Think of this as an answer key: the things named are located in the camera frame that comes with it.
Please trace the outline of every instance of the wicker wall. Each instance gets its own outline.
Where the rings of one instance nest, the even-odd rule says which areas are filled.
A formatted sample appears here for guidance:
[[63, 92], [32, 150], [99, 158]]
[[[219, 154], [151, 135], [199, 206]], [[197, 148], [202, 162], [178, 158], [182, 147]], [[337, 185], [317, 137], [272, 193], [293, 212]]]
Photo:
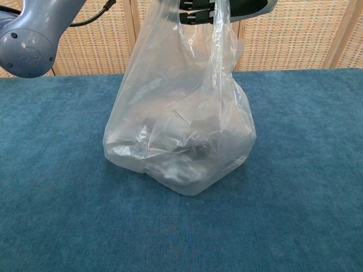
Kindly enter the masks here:
[[[21, 9], [22, 0], [0, 0]], [[118, 0], [90, 25], [66, 30], [56, 75], [125, 71], [151, 0]], [[76, 21], [96, 14], [105, 0], [88, 0]], [[237, 70], [363, 67], [362, 0], [278, 0], [274, 12], [235, 23], [245, 40]], [[9, 77], [0, 70], [0, 77]]]

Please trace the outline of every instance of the plastic bag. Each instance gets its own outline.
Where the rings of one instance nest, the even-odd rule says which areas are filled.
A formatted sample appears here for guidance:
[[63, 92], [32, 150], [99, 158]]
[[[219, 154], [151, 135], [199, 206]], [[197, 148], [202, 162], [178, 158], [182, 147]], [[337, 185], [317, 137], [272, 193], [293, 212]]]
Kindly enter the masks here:
[[154, 0], [105, 128], [108, 160], [192, 196], [247, 159], [256, 131], [231, 74], [229, 8], [216, 0], [213, 25], [182, 25], [179, 0]]

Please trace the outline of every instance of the woven rattan panel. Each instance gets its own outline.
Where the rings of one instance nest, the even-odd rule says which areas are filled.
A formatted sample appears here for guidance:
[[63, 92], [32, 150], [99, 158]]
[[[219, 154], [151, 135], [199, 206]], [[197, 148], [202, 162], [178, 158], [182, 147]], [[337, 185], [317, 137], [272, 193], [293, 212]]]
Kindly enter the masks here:
[[246, 20], [240, 70], [320, 69], [348, 4], [279, 0], [272, 13]]
[[151, 2], [152, 0], [137, 0], [137, 11], [140, 19], [140, 25], [142, 25], [142, 21], [145, 19]]
[[[105, 0], [88, 0], [76, 22], [98, 13]], [[54, 70], [56, 74], [111, 74], [126, 70], [131, 54], [122, 1], [97, 21], [68, 28], [61, 38]]]
[[339, 68], [363, 68], [363, 14], [345, 47], [344, 53], [338, 64]]

